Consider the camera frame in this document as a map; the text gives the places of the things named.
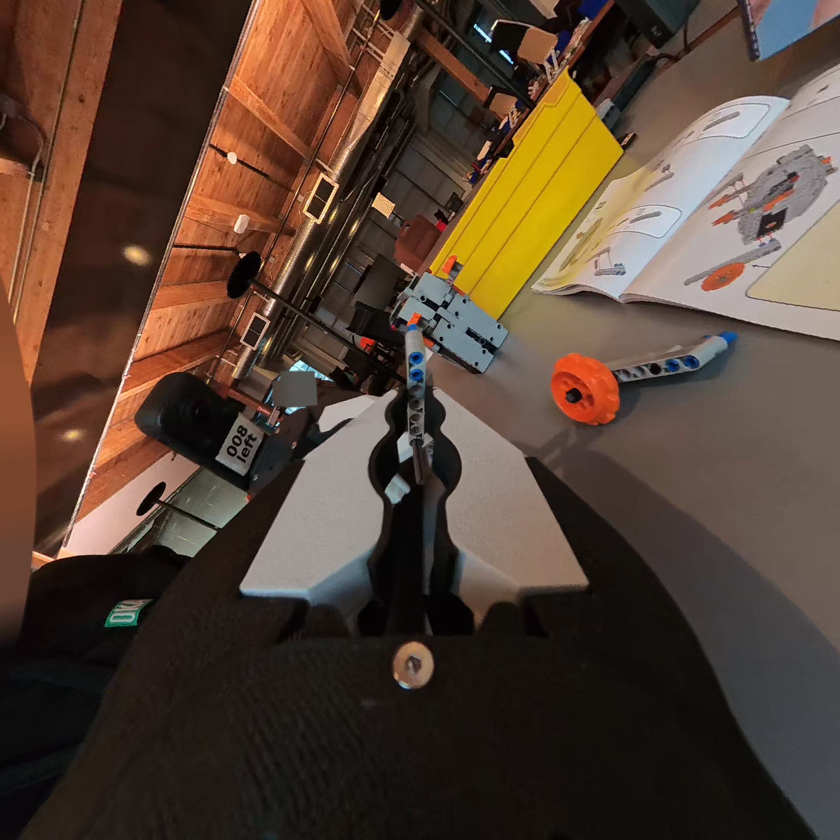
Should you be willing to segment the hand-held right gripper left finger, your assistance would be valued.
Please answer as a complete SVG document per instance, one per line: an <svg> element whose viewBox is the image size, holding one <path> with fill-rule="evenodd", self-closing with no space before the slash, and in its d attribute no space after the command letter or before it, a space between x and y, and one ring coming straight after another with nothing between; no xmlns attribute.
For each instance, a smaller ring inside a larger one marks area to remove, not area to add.
<svg viewBox="0 0 840 840"><path fill-rule="evenodd" d="M385 496L371 482L374 447L389 433L385 409L396 391L378 397L302 462L255 558L242 596L290 597L337 608L349 630L373 596L367 561L385 512L403 500L397 468L386 472Z"/></svg>

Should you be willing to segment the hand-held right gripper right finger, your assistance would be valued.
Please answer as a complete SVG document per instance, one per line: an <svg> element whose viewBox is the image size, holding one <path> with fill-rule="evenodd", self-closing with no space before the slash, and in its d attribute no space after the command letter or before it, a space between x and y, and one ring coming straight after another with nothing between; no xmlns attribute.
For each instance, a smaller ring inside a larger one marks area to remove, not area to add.
<svg viewBox="0 0 840 840"><path fill-rule="evenodd" d="M586 590L589 580L522 451L442 389L434 394L461 467L445 503L459 599L480 623L499 602Z"/></svg>

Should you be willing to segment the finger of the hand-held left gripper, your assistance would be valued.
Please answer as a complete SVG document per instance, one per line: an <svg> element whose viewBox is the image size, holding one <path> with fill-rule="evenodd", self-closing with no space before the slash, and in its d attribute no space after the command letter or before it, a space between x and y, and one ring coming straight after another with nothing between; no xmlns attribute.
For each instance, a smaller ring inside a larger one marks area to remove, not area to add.
<svg viewBox="0 0 840 840"><path fill-rule="evenodd" d="M319 428L336 428L352 421L372 405L381 401L380 397L359 395L348 400L326 406L318 419Z"/></svg>
<svg viewBox="0 0 840 840"><path fill-rule="evenodd" d="M325 432L321 431L316 423L311 425L308 431L298 440L298 460L305 459L315 448L330 440L331 437L348 425L348 423L338 423Z"/></svg>

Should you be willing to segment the grey angled beam blue pins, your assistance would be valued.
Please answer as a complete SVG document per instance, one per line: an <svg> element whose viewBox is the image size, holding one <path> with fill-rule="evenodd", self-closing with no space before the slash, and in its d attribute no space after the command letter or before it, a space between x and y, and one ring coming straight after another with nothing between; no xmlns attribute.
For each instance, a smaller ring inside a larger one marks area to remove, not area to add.
<svg viewBox="0 0 840 840"><path fill-rule="evenodd" d="M405 332L407 433L413 452L421 462L429 462L426 442L427 347L418 321L410 322Z"/></svg>

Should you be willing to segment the black monitor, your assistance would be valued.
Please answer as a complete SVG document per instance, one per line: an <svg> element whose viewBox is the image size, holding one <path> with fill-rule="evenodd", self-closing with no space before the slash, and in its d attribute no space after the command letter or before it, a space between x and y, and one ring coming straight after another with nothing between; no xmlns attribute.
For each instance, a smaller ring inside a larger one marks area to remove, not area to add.
<svg viewBox="0 0 840 840"><path fill-rule="evenodd" d="M407 274L385 255L377 255L365 269L360 285L353 295L352 305L360 303L385 309L392 304L395 294L404 288Z"/></svg>

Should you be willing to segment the grey brick robot model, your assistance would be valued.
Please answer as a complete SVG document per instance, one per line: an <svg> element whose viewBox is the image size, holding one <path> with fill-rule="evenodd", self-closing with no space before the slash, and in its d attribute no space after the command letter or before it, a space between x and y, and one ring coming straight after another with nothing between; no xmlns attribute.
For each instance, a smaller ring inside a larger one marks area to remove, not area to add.
<svg viewBox="0 0 840 840"><path fill-rule="evenodd" d="M447 258L439 274L415 276L390 314L394 330L416 327L433 353L474 374L485 373L509 331L456 286L462 265Z"/></svg>

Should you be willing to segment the black disc pole lamp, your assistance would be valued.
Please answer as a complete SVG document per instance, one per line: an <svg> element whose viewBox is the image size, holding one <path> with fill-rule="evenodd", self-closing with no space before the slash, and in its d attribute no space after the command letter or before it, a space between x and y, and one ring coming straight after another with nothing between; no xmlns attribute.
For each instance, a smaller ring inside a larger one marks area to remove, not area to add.
<svg viewBox="0 0 840 840"><path fill-rule="evenodd" d="M405 377L400 375L396 367L392 364L383 362L375 356L363 352L362 349L355 343L346 339L325 322L291 304L288 299L282 297L278 292L269 289L268 286L259 280L259 274L263 265L264 261L257 251L249 251L239 255L238 262L231 270L227 279L227 297L231 300L239 300L240 298L245 297L248 293L253 293L261 298L265 303L273 303L275 308L270 312L264 313L257 311L260 315L270 319L268 331L271 329L273 315L275 315L279 310L290 312L295 316L298 316L299 319L304 321L307 325L325 334L333 342L340 344L350 353L350 373L353 377L355 377L358 384L362 383L367 371L373 371L375 374L383 376L385 382L394 381L400 384L406 383ZM260 352L265 341L266 336L259 349L257 351L252 351L255 353Z"/></svg>

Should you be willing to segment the orange wheel beam assembly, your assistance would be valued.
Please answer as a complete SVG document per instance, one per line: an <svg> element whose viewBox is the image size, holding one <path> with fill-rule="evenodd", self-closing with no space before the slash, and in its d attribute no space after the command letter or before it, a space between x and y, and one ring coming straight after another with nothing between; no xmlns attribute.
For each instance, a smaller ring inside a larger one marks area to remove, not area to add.
<svg viewBox="0 0 840 840"><path fill-rule="evenodd" d="M738 337L732 331L708 334L688 345L610 362L568 353L554 364L551 395L560 411L576 423L609 424L620 410L623 385L661 382L699 371L728 351Z"/></svg>

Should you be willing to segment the yellow storage bin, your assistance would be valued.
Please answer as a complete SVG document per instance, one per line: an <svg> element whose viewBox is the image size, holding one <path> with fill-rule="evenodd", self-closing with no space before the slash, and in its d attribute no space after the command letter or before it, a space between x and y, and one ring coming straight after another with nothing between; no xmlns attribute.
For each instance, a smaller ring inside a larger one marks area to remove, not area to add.
<svg viewBox="0 0 840 840"><path fill-rule="evenodd" d="M455 256L455 285L494 319L515 300L623 155L564 71L546 90L430 265Z"/></svg>

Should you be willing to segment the open instruction booklet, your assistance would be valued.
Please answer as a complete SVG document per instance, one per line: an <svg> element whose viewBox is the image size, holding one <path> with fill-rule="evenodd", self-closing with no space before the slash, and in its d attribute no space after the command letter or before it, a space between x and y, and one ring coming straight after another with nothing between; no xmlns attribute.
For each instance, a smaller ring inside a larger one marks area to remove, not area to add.
<svg viewBox="0 0 840 840"><path fill-rule="evenodd" d="M589 291L838 341L839 69L706 112L613 181L543 295Z"/></svg>

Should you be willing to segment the printed toy box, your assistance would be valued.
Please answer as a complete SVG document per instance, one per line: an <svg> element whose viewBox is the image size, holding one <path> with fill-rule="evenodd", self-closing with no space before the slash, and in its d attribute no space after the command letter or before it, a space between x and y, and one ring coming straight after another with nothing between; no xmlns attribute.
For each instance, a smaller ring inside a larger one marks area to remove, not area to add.
<svg viewBox="0 0 840 840"><path fill-rule="evenodd" d="M739 1L749 57L765 60L839 17L839 1Z"/></svg>

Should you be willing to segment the silver ventilation duct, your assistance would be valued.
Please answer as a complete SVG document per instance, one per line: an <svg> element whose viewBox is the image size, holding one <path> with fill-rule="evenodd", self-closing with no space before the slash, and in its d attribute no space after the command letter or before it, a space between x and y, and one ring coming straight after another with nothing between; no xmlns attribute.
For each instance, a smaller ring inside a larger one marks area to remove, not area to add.
<svg viewBox="0 0 840 840"><path fill-rule="evenodd" d="M259 270L251 276L243 274L244 266L237 266L238 274L233 274L231 280L236 283L229 287L229 291L237 291L243 282L246 283L245 304L242 312L246 312L248 304L257 297L262 298L262 304L255 311L253 319L261 317L271 323L276 312L283 313L289 309L288 297L285 289L298 277L302 271L308 269L307 259L313 255L312 238L318 232L322 220L326 217L328 210L336 203L337 195L342 185L344 171L348 168L354 156L358 143L363 139L369 128L372 126L383 102L392 88L396 72L399 70L405 58L411 38L415 35L422 19L424 11L419 2L413 4L412 11L406 14L402 28L395 30L392 34L381 63L374 73L374 78L369 86L363 91L362 98L358 101L354 112L352 123L345 130L339 145L336 147L329 164L323 164L319 160L319 152L323 142L336 120L341 104L346 99L350 90L351 82L356 80L356 67L350 70L350 78L344 84L333 111L330 114L327 126L320 137L316 149L307 164L301 184L294 197L292 206L298 204L298 198L303 186L308 183L308 175L314 164L319 163L321 174L319 180L313 183L307 201L301 206L303 219L291 240L286 257L279 269L279 272L269 278L266 271L269 259L265 259Z"/></svg>

